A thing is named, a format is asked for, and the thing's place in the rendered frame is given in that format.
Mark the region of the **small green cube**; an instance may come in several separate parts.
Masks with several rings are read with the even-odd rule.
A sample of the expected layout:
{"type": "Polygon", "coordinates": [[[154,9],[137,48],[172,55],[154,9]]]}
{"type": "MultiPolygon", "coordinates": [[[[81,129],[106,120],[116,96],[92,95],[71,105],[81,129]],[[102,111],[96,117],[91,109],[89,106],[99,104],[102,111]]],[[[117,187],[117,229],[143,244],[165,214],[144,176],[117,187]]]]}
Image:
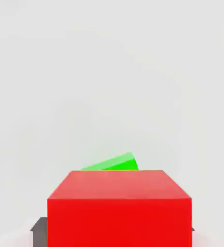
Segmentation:
{"type": "Polygon", "coordinates": [[[131,152],[91,165],[82,170],[138,170],[135,157],[131,152]]]}

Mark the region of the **small red cube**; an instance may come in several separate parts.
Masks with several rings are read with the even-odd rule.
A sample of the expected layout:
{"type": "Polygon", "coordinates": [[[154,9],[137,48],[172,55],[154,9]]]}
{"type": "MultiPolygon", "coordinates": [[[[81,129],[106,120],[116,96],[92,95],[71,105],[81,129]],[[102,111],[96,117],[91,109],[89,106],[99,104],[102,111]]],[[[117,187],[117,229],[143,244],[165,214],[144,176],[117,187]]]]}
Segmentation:
{"type": "Polygon", "coordinates": [[[192,199],[164,171],[72,171],[47,200],[47,247],[192,247],[192,199]]]}

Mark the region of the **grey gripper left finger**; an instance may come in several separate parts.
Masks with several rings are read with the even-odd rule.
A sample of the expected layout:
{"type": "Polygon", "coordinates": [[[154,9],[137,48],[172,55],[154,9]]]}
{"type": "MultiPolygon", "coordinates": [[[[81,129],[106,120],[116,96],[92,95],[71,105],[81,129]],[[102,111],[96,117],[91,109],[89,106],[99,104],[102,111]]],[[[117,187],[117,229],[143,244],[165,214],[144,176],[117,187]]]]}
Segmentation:
{"type": "Polygon", "coordinates": [[[47,217],[40,217],[32,226],[20,230],[13,247],[47,247],[47,217]]]}

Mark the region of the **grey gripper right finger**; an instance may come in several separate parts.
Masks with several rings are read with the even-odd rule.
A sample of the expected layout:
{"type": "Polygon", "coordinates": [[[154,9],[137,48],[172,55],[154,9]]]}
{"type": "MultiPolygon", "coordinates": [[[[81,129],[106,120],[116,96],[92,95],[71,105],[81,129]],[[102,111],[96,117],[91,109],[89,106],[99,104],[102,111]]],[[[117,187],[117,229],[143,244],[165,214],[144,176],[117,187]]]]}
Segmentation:
{"type": "Polygon", "coordinates": [[[192,247],[212,247],[212,241],[203,233],[192,228],[192,247]]]}

